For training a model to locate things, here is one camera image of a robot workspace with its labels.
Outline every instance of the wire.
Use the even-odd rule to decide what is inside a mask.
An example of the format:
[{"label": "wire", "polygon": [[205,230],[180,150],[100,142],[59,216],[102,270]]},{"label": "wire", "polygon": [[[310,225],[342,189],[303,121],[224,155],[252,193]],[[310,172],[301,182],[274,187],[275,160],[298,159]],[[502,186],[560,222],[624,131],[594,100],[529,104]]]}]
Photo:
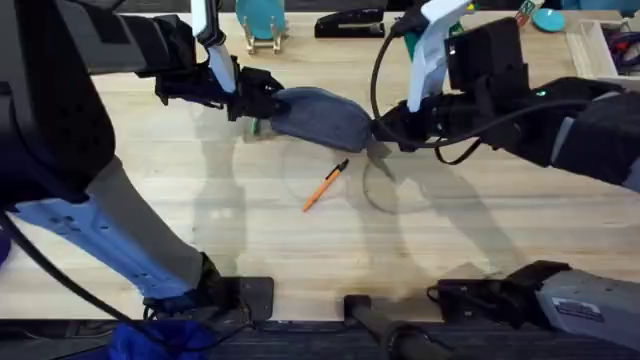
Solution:
[{"label": "wire", "polygon": [[242,319],[250,324],[251,328],[255,331],[259,331],[266,334],[281,334],[281,335],[290,335],[290,334],[341,334],[347,331],[350,331],[354,328],[354,326],[347,326],[344,322],[341,322],[342,327],[337,329],[327,329],[327,330],[281,330],[281,329],[269,329],[262,327],[260,322],[252,319],[251,308],[247,305],[246,301],[243,298],[240,298],[240,304],[242,305]]},{"label": "wire", "polygon": [[18,229],[18,227],[11,221],[11,219],[7,216],[7,214],[2,211],[0,214],[0,228],[5,232],[9,237],[13,239],[13,241],[20,247],[22,250],[38,265],[44,270],[49,276],[53,277],[56,281],[58,281],[62,286],[66,287],[68,290],[78,295],[85,301],[89,302],[93,306],[98,309],[106,312],[107,314],[114,317],[116,320],[126,324],[127,326],[137,330],[139,333],[143,334],[149,341],[161,345],[168,350],[178,350],[182,352],[201,352],[205,350],[210,350],[224,341],[230,339],[235,336],[240,331],[244,330],[251,324],[243,324],[239,326],[237,329],[231,331],[230,333],[220,337],[218,340],[214,341],[212,344],[197,348],[189,348],[185,346],[172,345],[168,342],[157,338],[153,333],[149,330],[145,329],[140,324],[133,321],[127,315],[121,313],[117,309],[113,308],[111,305],[105,303],[95,295],[91,294],[82,286],[78,285],[75,281],[69,278],[64,272],[60,271],[49,259],[47,259],[44,254],[36,248],[29,239]]},{"label": "wire", "polygon": [[259,322],[253,321],[252,326],[254,330],[267,333],[267,334],[281,334],[281,335],[289,335],[289,334],[302,334],[302,335],[321,335],[321,334],[342,334],[354,329],[353,326],[347,326],[342,323],[342,327],[335,329],[325,329],[325,330],[282,330],[282,329],[269,329],[262,327]]},{"label": "wire", "polygon": [[107,331],[103,331],[101,333],[97,333],[97,334],[91,334],[91,335],[72,335],[72,336],[61,336],[61,337],[51,337],[51,336],[44,336],[44,335],[40,335],[40,334],[36,334],[33,333],[29,330],[26,329],[22,329],[19,327],[3,327],[0,328],[0,332],[4,332],[4,331],[9,331],[9,332],[19,332],[31,339],[37,339],[37,340],[74,340],[74,339],[100,339],[103,338],[105,336],[109,336],[111,334],[113,334],[113,329],[111,330],[107,330]]},{"label": "wire", "polygon": [[108,10],[108,11],[116,11],[117,8],[119,8],[120,6],[122,6],[122,4],[124,4],[124,2],[127,0],[114,0],[111,5],[109,6],[105,6],[104,9]]},{"label": "wire", "polygon": [[584,100],[561,100],[561,101],[549,101],[546,103],[542,103],[542,104],[537,104],[537,105],[532,105],[517,111],[514,111],[512,113],[506,114],[504,116],[501,116],[495,120],[492,120],[491,122],[488,122],[474,130],[469,131],[466,134],[462,134],[459,136],[455,136],[446,140],[440,140],[440,141],[435,141],[435,142],[431,142],[431,143],[423,143],[423,142],[417,142],[417,141],[413,141],[413,140],[409,140],[401,135],[398,135],[397,133],[395,133],[393,130],[391,130],[387,124],[385,124],[380,116],[380,110],[378,108],[378,100],[377,100],[377,82],[378,82],[378,74],[380,72],[380,65],[382,64],[382,59],[384,58],[385,53],[387,52],[387,50],[389,49],[389,45],[391,45],[391,41],[393,41],[394,37],[396,36],[395,33],[391,33],[389,34],[389,36],[387,36],[384,39],[384,42],[382,43],[382,47],[380,47],[380,51],[378,52],[378,56],[376,57],[376,61],[373,65],[373,73],[371,74],[371,87],[370,87],[370,98],[371,98],[371,108],[373,110],[373,115],[374,115],[374,121],[378,122],[378,125],[385,131],[387,132],[387,134],[389,136],[391,136],[391,138],[393,138],[394,141],[401,143],[401,144],[405,144],[405,145],[410,145],[416,148],[422,148],[422,149],[437,149],[439,147],[442,146],[448,146],[448,145],[452,145],[452,144],[456,144],[462,141],[465,141],[467,139],[470,139],[474,136],[478,136],[480,134],[482,134],[483,132],[498,126],[500,124],[503,124],[505,122],[511,121],[513,119],[519,118],[521,116],[527,115],[527,114],[531,114],[537,111],[541,111],[541,110],[549,110],[549,109],[555,109],[555,108],[561,108],[561,107],[586,107],[590,102],[589,101],[584,101]]},{"label": "wire", "polygon": [[429,286],[427,288],[427,297],[429,298],[429,300],[431,300],[434,303],[438,304],[438,298],[433,296],[433,292],[434,291],[438,292],[438,286],[437,285]]},{"label": "wire", "polygon": [[[95,4],[89,3],[85,0],[67,0],[68,2],[72,2],[72,3],[76,3],[76,4],[80,4],[80,5],[92,5],[92,6],[97,6]],[[124,2],[127,0],[114,0],[111,4],[107,5],[107,6],[98,6],[99,8],[106,10],[106,11],[110,11],[113,12],[116,9],[118,9],[122,4],[124,4]]]},{"label": "wire", "polygon": [[482,145],[482,139],[477,139],[476,141],[473,142],[473,144],[471,144],[471,146],[469,146],[469,148],[467,150],[465,150],[462,153],[462,155],[460,155],[457,159],[455,159],[453,161],[445,160],[444,157],[442,156],[442,152],[440,151],[439,147],[435,148],[434,151],[436,153],[436,158],[441,163],[447,164],[447,165],[460,165],[460,164],[462,164],[462,162],[467,160],[469,158],[469,156],[473,155],[473,153],[476,150],[478,150],[478,147],[480,147],[480,145]]}]

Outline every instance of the teal object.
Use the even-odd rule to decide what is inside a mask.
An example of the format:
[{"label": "teal object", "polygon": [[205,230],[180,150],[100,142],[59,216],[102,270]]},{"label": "teal object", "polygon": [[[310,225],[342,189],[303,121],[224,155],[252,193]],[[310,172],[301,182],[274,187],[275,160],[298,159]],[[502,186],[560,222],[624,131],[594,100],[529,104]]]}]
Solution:
[{"label": "teal object", "polygon": [[245,17],[248,19],[251,35],[258,40],[273,40],[272,18],[278,32],[284,32],[286,26],[283,0],[237,0],[236,16],[240,24],[244,24]]},{"label": "teal object", "polygon": [[404,45],[407,47],[407,51],[409,52],[409,58],[413,61],[413,53],[416,50],[416,44],[420,40],[420,37],[413,32],[408,32],[404,36]]},{"label": "teal object", "polygon": [[542,31],[562,31],[564,29],[564,15],[559,11],[542,8],[533,14],[533,23]]}]

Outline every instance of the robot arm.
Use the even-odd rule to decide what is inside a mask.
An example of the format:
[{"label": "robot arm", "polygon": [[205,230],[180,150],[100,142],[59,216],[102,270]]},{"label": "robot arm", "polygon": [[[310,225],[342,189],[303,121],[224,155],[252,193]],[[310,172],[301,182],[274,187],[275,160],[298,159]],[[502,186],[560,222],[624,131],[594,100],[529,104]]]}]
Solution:
[{"label": "robot arm", "polygon": [[[401,31],[394,32],[392,27],[390,36],[430,25],[424,6],[422,15],[421,25],[417,14],[408,12],[405,20],[394,25]],[[375,123],[377,140],[397,142],[402,151],[433,148],[448,164],[460,163],[484,143],[539,166],[553,166],[640,192],[640,94],[578,78],[562,78],[531,89],[518,27],[512,18],[467,31],[440,45],[447,49],[451,87],[462,93],[431,91],[415,111],[411,101],[418,93],[411,89],[408,101]],[[421,61],[416,56],[418,53],[414,64]],[[417,77],[425,79],[422,72]],[[438,140],[425,144],[432,137]],[[460,159],[442,159],[441,146],[470,138],[477,138],[476,144]]]},{"label": "robot arm", "polygon": [[[63,0],[41,1],[37,12],[20,0],[0,3],[2,211],[78,245],[133,283],[145,305],[169,314],[229,309],[240,280],[223,278],[137,193],[88,73],[155,77],[165,103],[225,104],[229,120],[270,116],[278,109],[270,95],[281,86],[266,71],[239,70],[213,21],[216,3],[198,4],[206,21],[196,16],[192,34],[177,16],[120,16]],[[208,63],[196,63],[193,35],[208,47]]]}]

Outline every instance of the sticker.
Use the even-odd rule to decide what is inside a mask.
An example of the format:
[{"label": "sticker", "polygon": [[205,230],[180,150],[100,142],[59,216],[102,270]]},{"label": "sticker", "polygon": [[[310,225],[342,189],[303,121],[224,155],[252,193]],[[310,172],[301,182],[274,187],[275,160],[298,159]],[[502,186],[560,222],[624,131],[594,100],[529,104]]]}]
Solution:
[{"label": "sticker", "polygon": [[556,311],[562,315],[579,317],[586,320],[604,322],[600,309],[589,303],[563,298],[551,298]]}]

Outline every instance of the black cable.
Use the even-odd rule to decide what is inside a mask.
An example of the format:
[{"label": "black cable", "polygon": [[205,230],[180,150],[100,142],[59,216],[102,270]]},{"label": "black cable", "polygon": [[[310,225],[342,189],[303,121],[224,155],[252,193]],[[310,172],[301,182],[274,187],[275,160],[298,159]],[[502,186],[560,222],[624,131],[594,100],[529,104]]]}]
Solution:
[{"label": "black cable", "polygon": [[476,141],[474,141],[473,144],[471,144],[471,146],[469,146],[469,148],[462,153],[462,155],[460,155],[457,159],[455,159],[453,161],[445,160],[444,157],[442,156],[442,152],[440,151],[439,147],[435,148],[434,151],[436,153],[436,158],[441,163],[446,164],[446,165],[460,165],[460,164],[462,164],[463,161],[467,160],[469,158],[469,156],[473,155],[473,153],[476,150],[478,150],[478,147],[480,147],[480,145],[482,145],[482,140],[481,139],[476,139]]},{"label": "black cable", "polygon": [[157,338],[154,334],[149,332],[147,329],[133,321],[127,315],[121,313],[117,309],[113,308],[111,305],[105,303],[95,295],[91,294],[82,286],[78,285],[75,281],[69,278],[65,273],[60,271],[49,259],[47,259],[44,254],[36,248],[29,239],[18,229],[18,227],[11,221],[11,219],[7,216],[7,214],[2,211],[0,214],[0,228],[3,232],[5,232],[42,270],[44,270],[49,276],[53,277],[56,281],[58,281],[62,286],[66,287],[68,290],[78,295],[85,301],[89,302],[93,306],[98,309],[106,312],[107,314],[114,317],[116,320],[126,324],[127,326],[135,329],[139,333],[143,334],[149,341],[161,345],[169,350],[178,350],[182,352],[201,352],[205,350],[210,350],[229,338],[235,336],[240,331],[249,327],[250,324],[246,323],[239,326],[237,329],[231,331],[230,333],[218,338],[218,340],[214,341],[212,344],[197,348],[189,348],[185,346],[179,345],[171,345],[168,342]]},{"label": "black cable", "polygon": [[401,135],[398,135],[397,133],[395,133],[393,130],[391,130],[381,119],[380,116],[380,110],[378,108],[378,100],[377,100],[377,93],[376,93],[376,88],[377,88],[377,82],[378,82],[378,74],[380,72],[380,65],[382,64],[382,59],[384,58],[385,53],[387,52],[387,50],[389,49],[389,45],[391,45],[391,41],[393,41],[394,37],[396,37],[398,34],[391,32],[389,34],[389,36],[387,36],[384,39],[384,42],[382,43],[382,47],[380,48],[380,51],[378,52],[378,56],[376,57],[376,61],[373,65],[373,73],[371,74],[371,87],[370,87],[370,98],[371,98],[371,108],[373,110],[373,115],[374,115],[374,121],[377,121],[378,125],[385,131],[387,132],[387,134],[389,134],[389,136],[391,136],[391,138],[393,138],[394,141],[404,144],[404,145],[409,145],[409,146],[413,146],[416,148],[421,148],[421,149],[437,149],[439,147],[442,146],[448,146],[448,145],[452,145],[452,144],[456,144],[462,141],[465,141],[469,138],[472,138],[474,136],[478,136],[480,134],[482,134],[483,132],[498,126],[500,124],[503,124],[505,122],[511,121],[513,119],[519,118],[521,116],[536,112],[536,111],[541,111],[541,110],[548,110],[548,109],[555,109],[555,108],[560,108],[560,107],[586,107],[590,102],[589,101],[584,101],[584,100],[561,100],[561,101],[550,101],[547,103],[542,103],[542,104],[537,104],[537,105],[532,105],[517,111],[514,111],[512,113],[503,115],[497,119],[492,120],[491,122],[484,124],[476,129],[473,129],[471,131],[469,131],[466,134],[462,134],[459,136],[455,136],[452,138],[448,138],[447,140],[441,140],[441,141],[435,141],[435,142],[431,142],[431,143],[422,143],[422,142],[417,142],[417,141],[413,141],[413,140],[409,140]]},{"label": "black cable", "polygon": [[117,8],[119,8],[127,0],[114,0],[111,4],[106,5],[106,6],[100,6],[100,5],[95,4],[95,3],[90,3],[90,2],[88,2],[86,0],[67,0],[67,1],[75,3],[75,4],[80,4],[80,5],[96,6],[96,7],[100,8],[100,9],[102,9],[102,10],[114,12],[114,11],[116,11]]},{"label": "black cable", "polygon": [[427,288],[427,297],[429,298],[429,300],[433,301],[434,303],[438,304],[438,298],[433,296],[433,292],[434,291],[438,291],[438,286],[437,285],[433,285],[433,286],[429,286]]},{"label": "black cable", "polygon": [[127,0],[114,0],[110,5],[104,6],[103,9],[114,12],[116,11],[117,8],[122,6],[122,4],[124,4],[125,1]]}]

